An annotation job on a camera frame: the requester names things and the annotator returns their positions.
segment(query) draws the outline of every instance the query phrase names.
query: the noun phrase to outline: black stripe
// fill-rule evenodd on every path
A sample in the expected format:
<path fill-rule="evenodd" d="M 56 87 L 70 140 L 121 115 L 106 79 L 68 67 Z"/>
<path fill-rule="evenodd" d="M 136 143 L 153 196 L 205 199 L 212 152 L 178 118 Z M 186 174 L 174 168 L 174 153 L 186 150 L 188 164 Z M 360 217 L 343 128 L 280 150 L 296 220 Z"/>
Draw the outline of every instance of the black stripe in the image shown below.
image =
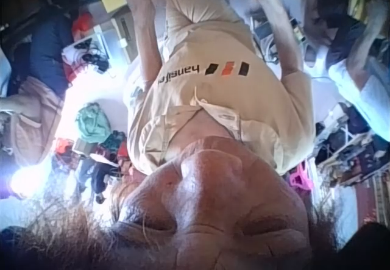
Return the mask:
<path fill-rule="evenodd" d="M 238 75 L 247 76 L 249 72 L 249 64 L 242 62 L 241 67 L 239 68 Z"/>
<path fill-rule="evenodd" d="M 218 69 L 218 64 L 210 64 L 210 66 L 206 69 L 205 75 L 214 74 Z"/>

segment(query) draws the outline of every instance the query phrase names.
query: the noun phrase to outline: logo on shirt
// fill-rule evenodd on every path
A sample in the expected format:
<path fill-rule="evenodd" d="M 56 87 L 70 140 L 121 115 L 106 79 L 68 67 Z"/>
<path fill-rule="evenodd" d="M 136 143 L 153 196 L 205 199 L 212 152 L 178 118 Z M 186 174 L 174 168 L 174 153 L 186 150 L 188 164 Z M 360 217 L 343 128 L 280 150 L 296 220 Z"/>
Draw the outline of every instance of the logo on shirt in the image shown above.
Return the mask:
<path fill-rule="evenodd" d="M 219 65 L 211 63 L 205 71 L 205 75 L 214 74 L 218 70 Z M 229 76 L 232 74 L 235 68 L 235 62 L 226 62 L 224 68 L 221 71 L 221 76 Z M 249 72 L 249 64 L 246 62 L 242 62 L 238 71 L 238 75 L 247 76 Z"/>
<path fill-rule="evenodd" d="M 222 71 L 221 71 L 221 76 L 229 76 L 232 74 L 233 70 L 235 69 L 236 63 L 235 62 L 226 62 Z M 219 68 L 219 64 L 211 63 L 205 70 L 205 75 L 212 75 L 214 74 Z M 161 77 L 160 80 L 158 80 L 158 84 L 160 83 L 168 83 L 170 82 L 173 78 L 179 77 L 184 74 L 189 74 L 189 73 L 195 73 L 199 74 L 200 72 L 200 66 L 188 66 L 184 68 L 180 68 L 178 70 L 175 70 L 173 72 L 168 72 L 166 76 Z M 247 76 L 249 72 L 249 64 L 246 62 L 242 62 L 238 71 L 238 75 L 240 76 Z"/>
<path fill-rule="evenodd" d="M 168 72 L 166 76 L 161 77 L 161 79 L 158 81 L 158 84 L 168 83 L 171 81 L 172 78 L 175 78 L 177 76 L 181 76 L 184 74 L 188 74 L 188 73 L 193 73 L 195 71 L 197 74 L 199 74 L 199 71 L 200 71 L 199 65 L 189 66 L 189 67 L 181 68 L 181 69 L 173 71 L 173 72 Z"/>

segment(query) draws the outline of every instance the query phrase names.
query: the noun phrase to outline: pink object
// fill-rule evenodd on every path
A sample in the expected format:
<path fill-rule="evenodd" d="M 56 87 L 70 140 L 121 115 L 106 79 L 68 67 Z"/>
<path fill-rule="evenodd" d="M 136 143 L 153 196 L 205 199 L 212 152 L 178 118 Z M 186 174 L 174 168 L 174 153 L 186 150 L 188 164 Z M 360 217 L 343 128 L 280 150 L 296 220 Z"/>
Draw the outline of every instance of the pink object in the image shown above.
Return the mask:
<path fill-rule="evenodd" d="M 292 187 L 300 188 L 305 191 L 311 191 L 314 188 L 314 183 L 308 177 L 307 161 L 299 163 L 297 171 L 292 173 L 289 178 Z"/>

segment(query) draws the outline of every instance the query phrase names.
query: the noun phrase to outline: floor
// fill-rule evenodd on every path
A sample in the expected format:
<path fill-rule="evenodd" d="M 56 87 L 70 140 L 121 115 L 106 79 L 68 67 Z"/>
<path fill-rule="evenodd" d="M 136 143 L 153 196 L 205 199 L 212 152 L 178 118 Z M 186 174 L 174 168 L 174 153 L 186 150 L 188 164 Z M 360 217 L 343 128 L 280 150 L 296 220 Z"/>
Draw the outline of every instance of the floor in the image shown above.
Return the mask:
<path fill-rule="evenodd" d="M 298 21 L 302 21 L 302 0 L 283 0 L 287 5 L 292 16 L 296 17 Z M 253 7 L 251 0 L 229 0 L 230 5 L 237 11 L 245 22 L 249 22 L 247 13 Z M 101 3 L 92 5 L 88 10 L 93 14 L 95 23 L 100 23 L 108 19 Z M 165 30 L 165 11 L 164 8 L 157 8 L 156 17 L 157 37 L 162 42 Z M 277 76 L 280 75 L 280 67 L 270 66 Z M 127 109 L 123 103 L 123 97 L 126 97 L 126 82 L 129 76 L 137 77 L 139 74 L 138 60 L 135 60 L 128 70 L 121 70 L 115 72 L 115 75 L 107 74 L 86 74 L 78 78 L 74 86 L 70 88 L 66 95 L 66 103 L 63 109 L 63 118 L 57 131 L 58 137 L 65 137 L 75 139 L 77 137 L 74 119 L 77 111 L 87 102 L 96 101 L 100 103 L 104 112 L 109 118 L 112 129 L 127 131 Z M 327 81 L 319 81 L 313 79 L 313 102 L 316 122 L 322 121 L 329 111 L 336 105 L 340 97 L 336 87 L 333 83 Z M 341 232 L 345 232 L 343 239 L 348 239 L 352 233 L 357 229 L 354 226 L 355 213 L 350 214 L 350 211 L 356 208 L 356 198 L 354 198 L 353 190 L 342 191 L 344 206 L 350 210 L 343 214 L 343 222 L 341 225 Z M 0 202 L 0 211 L 2 218 L 0 219 L 0 229 L 10 224 L 19 223 L 23 214 L 23 202 L 16 199 L 8 199 Z"/>

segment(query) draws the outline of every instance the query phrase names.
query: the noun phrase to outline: orange stripe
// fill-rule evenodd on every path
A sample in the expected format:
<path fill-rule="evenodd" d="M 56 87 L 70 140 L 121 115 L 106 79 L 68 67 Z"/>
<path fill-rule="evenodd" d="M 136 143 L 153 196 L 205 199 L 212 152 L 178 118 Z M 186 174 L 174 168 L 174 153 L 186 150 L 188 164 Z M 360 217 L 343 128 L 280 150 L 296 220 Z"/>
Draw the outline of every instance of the orange stripe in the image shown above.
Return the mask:
<path fill-rule="evenodd" d="M 225 68 L 222 70 L 222 76 L 228 76 L 234 69 L 234 62 L 226 62 Z"/>

